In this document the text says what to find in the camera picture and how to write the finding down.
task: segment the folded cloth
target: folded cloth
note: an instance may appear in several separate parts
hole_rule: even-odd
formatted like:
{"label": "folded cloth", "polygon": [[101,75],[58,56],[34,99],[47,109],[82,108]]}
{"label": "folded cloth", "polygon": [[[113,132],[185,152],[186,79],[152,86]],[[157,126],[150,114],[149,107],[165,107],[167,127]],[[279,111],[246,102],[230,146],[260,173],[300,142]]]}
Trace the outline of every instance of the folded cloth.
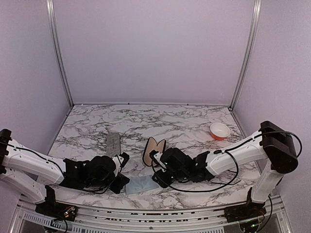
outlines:
{"label": "folded cloth", "polygon": [[149,137],[144,153],[142,154],[142,161],[146,166],[151,166],[152,159],[150,158],[149,154],[153,150],[163,153],[165,151],[166,140],[163,139],[159,143],[153,137]]}
{"label": "folded cloth", "polygon": [[158,188],[159,185],[149,176],[130,177],[130,182],[125,185],[126,194],[141,193]]}

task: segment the white backdrop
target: white backdrop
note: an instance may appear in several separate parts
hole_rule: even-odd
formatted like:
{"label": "white backdrop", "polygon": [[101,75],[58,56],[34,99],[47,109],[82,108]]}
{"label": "white backdrop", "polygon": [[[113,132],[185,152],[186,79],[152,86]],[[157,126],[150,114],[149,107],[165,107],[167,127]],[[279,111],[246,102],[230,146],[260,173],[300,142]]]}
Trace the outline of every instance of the white backdrop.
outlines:
{"label": "white backdrop", "polygon": [[55,0],[75,103],[229,105],[252,0]]}

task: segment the vertical metal post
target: vertical metal post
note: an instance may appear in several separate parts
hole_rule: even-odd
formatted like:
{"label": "vertical metal post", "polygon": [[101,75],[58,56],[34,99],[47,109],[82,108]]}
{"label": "vertical metal post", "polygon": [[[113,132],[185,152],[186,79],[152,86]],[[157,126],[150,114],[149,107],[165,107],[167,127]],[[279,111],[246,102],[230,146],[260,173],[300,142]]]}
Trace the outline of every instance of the vertical metal post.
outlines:
{"label": "vertical metal post", "polygon": [[57,60],[60,76],[61,76],[61,80],[62,80],[62,84],[63,84],[64,90],[65,90],[65,94],[66,94],[68,104],[69,104],[70,108],[72,108],[74,106],[74,103],[72,100],[72,96],[71,96],[71,92],[69,89],[69,84],[68,84],[68,80],[67,80],[67,76],[66,76],[66,72],[65,72],[65,68],[64,68],[64,63],[63,63],[62,55],[60,52],[59,40],[58,40],[58,35],[57,35],[57,27],[56,27],[56,20],[55,20],[55,14],[54,14],[53,0],[47,0],[47,8],[48,8],[50,30],[51,30],[51,34],[52,34],[52,41],[53,41],[53,45],[54,45],[54,50],[55,50],[55,54],[56,54],[56,60]]}
{"label": "vertical metal post", "polygon": [[232,98],[232,101],[231,101],[231,104],[229,107],[230,111],[234,110],[234,108],[237,104],[238,98],[240,96],[240,93],[241,93],[242,85],[244,83],[249,59],[250,59],[250,56],[251,56],[251,53],[253,50],[253,46],[254,46],[254,42],[255,42],[255,38],[256,38],[256,33],[257,33],[257,29],[258,29],[260,10],[261,10],[261,0],[255,0],[253,17],[252,17],[252,22],[251,22],[251,29],[250,29],[249,37],[248,37],[248,41],[247,41],[246,52],[245,52],[243,64],[241,67],[239,80],[238,80],[237,86],[235,88],[234,95],[233,95],[233,98]]}

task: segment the pair of slippers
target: pair of slippers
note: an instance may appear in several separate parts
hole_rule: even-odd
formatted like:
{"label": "pair of slippers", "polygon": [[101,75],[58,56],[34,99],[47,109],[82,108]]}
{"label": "pair of slippers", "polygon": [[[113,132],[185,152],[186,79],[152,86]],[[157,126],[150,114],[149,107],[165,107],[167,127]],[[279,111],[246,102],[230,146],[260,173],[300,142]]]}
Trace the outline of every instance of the pair of slippers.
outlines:
{"label": "pair of slippers", "polygon": [[149,154],[151,151],[155,150],[158,152],[163,153],[165,151],[165,146],[166,146],[166,140],[163,139],[159,143],[156,142],[156,140],[153,137],[149,137],[144,153],[142,154],[142,161],[146,166],[151,166],[152,164],[152,159],[150,158]]}

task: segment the marble table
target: marble table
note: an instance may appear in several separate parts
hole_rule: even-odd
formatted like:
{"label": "marble table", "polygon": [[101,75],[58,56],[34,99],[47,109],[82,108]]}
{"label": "marble table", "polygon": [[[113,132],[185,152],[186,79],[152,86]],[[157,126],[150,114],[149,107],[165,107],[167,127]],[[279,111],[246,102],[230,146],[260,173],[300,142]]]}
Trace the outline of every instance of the marble table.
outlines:
{"label": "marble table", "polygon": [[[222,122],[231,129],[225,141],[210,136],[209,126]],[[130,155],[122,173],[127,177],[153,174],[142,162],[142,153],[149,137],[156,141],[167,140],[166,148],[178,147],[190,157],[206,150],[229,146],[242,139],[234,119],[225,107],[187,105],[86,105],[74,106],[50,151],[50,156],[72,160],[92,159],[105,155],[106,136],[110,132],[121,135],[121,150]],[[233,173],[225,172],[212,181],[227,182]],[[92,194],[53,186],[56,198],[61,201],[118,209],[191,209],[235,203],[246,200],[249,188],[259,177],[254,162],[240,166],[238,180],[211,193],[181,193],[170,188],[126,195]],[[173,184],[186,190],[208,190],[218,187],[209,182]]]}

